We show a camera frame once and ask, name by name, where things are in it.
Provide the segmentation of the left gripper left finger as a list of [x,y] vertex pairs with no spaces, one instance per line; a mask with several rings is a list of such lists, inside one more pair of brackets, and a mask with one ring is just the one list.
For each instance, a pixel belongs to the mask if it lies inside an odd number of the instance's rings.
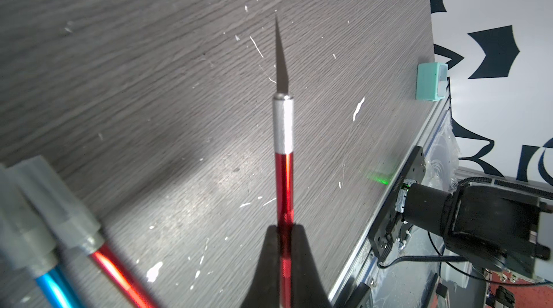
[[277,226],[266,229],[249,290],[241,307],[280,307],[280,247]]

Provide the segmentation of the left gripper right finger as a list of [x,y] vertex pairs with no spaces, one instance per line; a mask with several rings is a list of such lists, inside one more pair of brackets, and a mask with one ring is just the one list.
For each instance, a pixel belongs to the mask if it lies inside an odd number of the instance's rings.
[[307,233],[296,224],[291,232],[292,307],[332,307],[321,283]]

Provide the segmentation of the red carving knife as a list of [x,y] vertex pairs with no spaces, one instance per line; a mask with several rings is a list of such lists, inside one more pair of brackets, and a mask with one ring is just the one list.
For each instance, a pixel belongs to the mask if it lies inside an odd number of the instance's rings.
[[275,24],[276,93],[272,99],[276,177],[277,229],[280,244],[280,304],[292,306],[291,231],[294,225],[293,153],[295,102],[289,92],[289,76],[279,25]]
[[64,246],[86,253],[132,306],[159,306],[108,246],[98,219],[44,157],[22,161],[8,172]]

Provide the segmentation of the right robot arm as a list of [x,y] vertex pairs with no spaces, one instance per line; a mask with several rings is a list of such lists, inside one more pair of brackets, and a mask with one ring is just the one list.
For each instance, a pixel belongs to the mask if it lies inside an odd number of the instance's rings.
[[430,0],[449,69],[463,168],[544,194],[460,184],[439,206],[448,249],[479,266],[552,278],[552,0]]

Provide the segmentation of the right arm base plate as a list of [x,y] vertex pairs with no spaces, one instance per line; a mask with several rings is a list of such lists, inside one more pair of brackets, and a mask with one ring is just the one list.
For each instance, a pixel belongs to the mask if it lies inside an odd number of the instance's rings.
[[423,148],[415,146],[397,178],[391,181],[388,195],[368,233],[372,250],[380,262],[385,262],[393,244],[400,237],[400,229],[403,224],[402,212],[400,207],[396,207],[396,201],[405,180],[420,183],[425,174],[426,164]]

